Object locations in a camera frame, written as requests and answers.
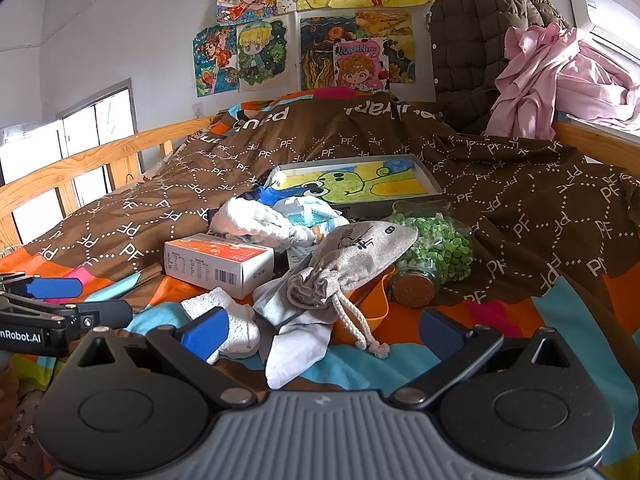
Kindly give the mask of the white lace sock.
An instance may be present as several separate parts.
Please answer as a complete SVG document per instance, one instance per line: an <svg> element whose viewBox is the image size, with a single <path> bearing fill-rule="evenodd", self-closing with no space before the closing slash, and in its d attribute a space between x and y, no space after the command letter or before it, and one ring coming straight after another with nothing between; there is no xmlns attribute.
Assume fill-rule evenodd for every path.
<svg viewBox="0 0 640 480"><path fill-rule="evenodd" d="M222 288L181 305L189 322L180 330L180 342L208 364L220 356L245 359L258 351L260 333L253 308L238 304Z"/></svg>

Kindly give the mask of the orange silicone cup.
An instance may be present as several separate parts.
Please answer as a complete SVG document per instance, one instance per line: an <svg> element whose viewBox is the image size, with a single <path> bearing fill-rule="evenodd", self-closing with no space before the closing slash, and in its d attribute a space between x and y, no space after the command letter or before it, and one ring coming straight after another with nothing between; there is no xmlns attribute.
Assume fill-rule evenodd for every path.
<svg viewBox="0 0 640 480"><path fill-rule="evenodd" d="M389 266L369 283L350 292L347 298L360 310L374 333L388 315L386 287L395 274L395 268ZM354 344L355 337L347 330L342 321L334 324L331 344Z"/></svg>

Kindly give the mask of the grey white cloth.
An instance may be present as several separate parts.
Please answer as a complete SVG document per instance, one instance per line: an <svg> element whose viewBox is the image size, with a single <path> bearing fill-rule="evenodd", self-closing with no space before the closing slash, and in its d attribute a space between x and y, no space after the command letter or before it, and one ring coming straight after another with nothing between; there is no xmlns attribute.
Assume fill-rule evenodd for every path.
<svg viewBox="0 0 640 480"><path fill-rule="evenodd" d="M258 286L253 309L260 333L258 354L270 389L281 389L326 355L335 313L293 306L286 298L286 278Z"/></svg>

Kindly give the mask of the white fluffy cloth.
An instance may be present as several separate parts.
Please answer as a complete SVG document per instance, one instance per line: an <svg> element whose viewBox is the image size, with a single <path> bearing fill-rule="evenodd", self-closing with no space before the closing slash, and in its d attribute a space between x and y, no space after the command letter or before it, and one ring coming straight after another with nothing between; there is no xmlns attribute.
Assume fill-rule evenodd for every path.
<svg viewBox="0 0 640 480"><path fill-rule="evenodd" d="M209 222L209 233L243 243L270 247L279 252L291 247L309 247L317 243L306 226L294 226L283 214L269 206L233 197L225 202Z"/></svg>

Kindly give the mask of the grey drawstring pouch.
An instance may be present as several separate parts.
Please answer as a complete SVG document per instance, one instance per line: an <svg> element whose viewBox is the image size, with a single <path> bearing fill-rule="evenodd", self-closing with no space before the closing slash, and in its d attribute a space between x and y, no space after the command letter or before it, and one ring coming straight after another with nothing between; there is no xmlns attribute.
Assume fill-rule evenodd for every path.
<svg viewBox="0 0 640 480"><path fill-rule="evenodd" d="M361 221L339 226L318 246L305 269L286 282L286 298L295 307L329 311L355 338L355 346L378 359L390 353L377 341L364 314L348 298L405 255L418 239L412 226Z"/></svg>

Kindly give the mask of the colourful patterned towel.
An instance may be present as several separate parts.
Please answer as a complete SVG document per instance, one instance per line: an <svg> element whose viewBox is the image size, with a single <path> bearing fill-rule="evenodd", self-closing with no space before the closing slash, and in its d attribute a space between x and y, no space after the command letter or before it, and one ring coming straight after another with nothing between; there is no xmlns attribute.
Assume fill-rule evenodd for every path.
<svg viewBox="0 0 640 480"><path fill-rule="evenodd" d="M296 228L306 228L314 234L312 242L295 242L286 250L288 264L294 266L311 254L332 231L347 226L349 220L327 202L316 196L288 197L278 200L272 208Z"/></svg>

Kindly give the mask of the orange and white box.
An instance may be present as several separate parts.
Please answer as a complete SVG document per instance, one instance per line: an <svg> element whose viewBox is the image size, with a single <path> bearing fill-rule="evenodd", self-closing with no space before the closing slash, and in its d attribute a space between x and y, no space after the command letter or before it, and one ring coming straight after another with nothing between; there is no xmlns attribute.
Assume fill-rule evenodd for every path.
<svg viewBox="0 0 640 480"><path fill-rule="evenodd" d="M198 233L164 244L164 270L177 280L207 290L220 287L232 298L243 299L273 279L274 252Z"/></svg>

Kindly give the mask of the jar of green stars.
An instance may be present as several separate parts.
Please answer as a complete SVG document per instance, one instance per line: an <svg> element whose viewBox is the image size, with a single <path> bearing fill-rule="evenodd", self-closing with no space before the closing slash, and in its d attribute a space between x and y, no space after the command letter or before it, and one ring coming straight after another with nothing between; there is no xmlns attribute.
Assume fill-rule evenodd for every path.
<svg viewBox="0 0 640 480"><path fill-rule="evenodd" d="M452 215L446 198L398 200L390 221L416 230L416 241L395 263L390 290L398 304L428 306L442 285L471 273L471 230Z"/></svg>

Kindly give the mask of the colourful striped bedsheet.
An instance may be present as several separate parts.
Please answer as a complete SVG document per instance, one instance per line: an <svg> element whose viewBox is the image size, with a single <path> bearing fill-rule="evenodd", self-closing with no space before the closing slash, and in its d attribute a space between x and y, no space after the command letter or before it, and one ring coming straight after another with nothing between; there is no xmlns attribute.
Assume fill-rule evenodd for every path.
<svg viewBox="0 0 640 480"><path fill-rule="evenodd" d="M480 279L466 296L449 285L427 309L410 309L376 294L368 317L390 344L385 360L334 339L324 358L289 382L290 390L393 388L452 355L461 336L438 314L464 328L483 323L508 344L524 342L541 326L556 328L603 393L615 419L601 470L609 479L639 475L639 243L628 238L602 255L526 254L514 263L480 259Z"/></svg>

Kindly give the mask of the brown PF patterned blanket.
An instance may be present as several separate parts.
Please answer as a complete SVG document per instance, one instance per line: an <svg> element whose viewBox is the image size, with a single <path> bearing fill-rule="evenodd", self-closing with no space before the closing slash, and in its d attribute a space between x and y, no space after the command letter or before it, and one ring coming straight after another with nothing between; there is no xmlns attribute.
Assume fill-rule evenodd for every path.
<svg viewBox="0 0 640 480"><path fill-rule="evenodd" d="M282 102L193 133L152 177L55 221L26 252L116 280L250 191L334 204L444 194L475 243L454 299L518 302L558 278L615 309L639 295L639 183L626 170L558 141L466 136L385 94Z"/></svg>

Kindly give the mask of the grey tray with drawing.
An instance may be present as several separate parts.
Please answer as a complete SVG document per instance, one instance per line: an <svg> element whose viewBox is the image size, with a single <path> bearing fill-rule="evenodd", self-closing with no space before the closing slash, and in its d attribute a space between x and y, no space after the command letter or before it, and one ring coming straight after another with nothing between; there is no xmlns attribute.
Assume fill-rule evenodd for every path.
<svg viewBox="0 0 640 480"><path fill-rule="evenodd" d="M385 217L398 200L420 200L442 188L414 155L378 155L296 162L274 168L256 200L273 206L288 197L316 196L349 217Z"/></svg>

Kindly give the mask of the pink girl poster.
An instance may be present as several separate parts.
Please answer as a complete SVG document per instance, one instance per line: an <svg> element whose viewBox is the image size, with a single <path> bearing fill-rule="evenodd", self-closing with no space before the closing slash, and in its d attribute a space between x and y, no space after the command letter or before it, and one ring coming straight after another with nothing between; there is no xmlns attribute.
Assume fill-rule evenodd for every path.
<svg viewBox="0 0 640 480"><path fill-rule="evenodd" d="M358 91L388 87L390 71L382 38L360 38L334 44L333 65L337 87Z"/></svg>

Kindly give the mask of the orange hair girl drawing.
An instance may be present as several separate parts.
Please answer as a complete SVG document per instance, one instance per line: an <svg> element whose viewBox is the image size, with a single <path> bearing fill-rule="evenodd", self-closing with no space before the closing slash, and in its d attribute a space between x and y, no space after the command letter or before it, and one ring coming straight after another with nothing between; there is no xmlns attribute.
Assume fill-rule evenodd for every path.
<svg viewBox="0 0 640 480"><path fill-rule="evenodd" d="M196 96L238 91L238 45L234 26L207 27L193 38Z"/></svg>

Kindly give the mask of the white air conditioner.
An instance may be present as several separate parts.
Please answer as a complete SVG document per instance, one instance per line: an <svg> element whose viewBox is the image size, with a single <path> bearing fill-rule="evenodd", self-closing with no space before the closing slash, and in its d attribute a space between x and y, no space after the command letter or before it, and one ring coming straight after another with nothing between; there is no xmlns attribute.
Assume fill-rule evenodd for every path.
<svg viewBox="0 0 640 480"><path fill-rule="evenodd" d="M638 16L613 0L570 0L575 25L594 42L639 63Z"/></svg>

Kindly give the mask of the wooden bed rail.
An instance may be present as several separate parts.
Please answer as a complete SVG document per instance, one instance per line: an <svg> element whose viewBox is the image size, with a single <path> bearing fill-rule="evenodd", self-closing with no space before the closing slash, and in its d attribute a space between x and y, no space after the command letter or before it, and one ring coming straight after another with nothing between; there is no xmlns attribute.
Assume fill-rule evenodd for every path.
<svg viewBox="0 0 640 480"><path fill-rule="evenodd" d="M140 176L139 155L142 152L148 148L158 148L162 156L167 156L175 151L179 138L210 127L214 120L213 116L205 116L146 130L70 155L21 179L2 185L1 247L6 249L21 243L13 219L14 210L18 207L53 191L62 213L68 216L79 208L78 199L73 191L75 178L104 167L108 182L117 190Z"/></svg>

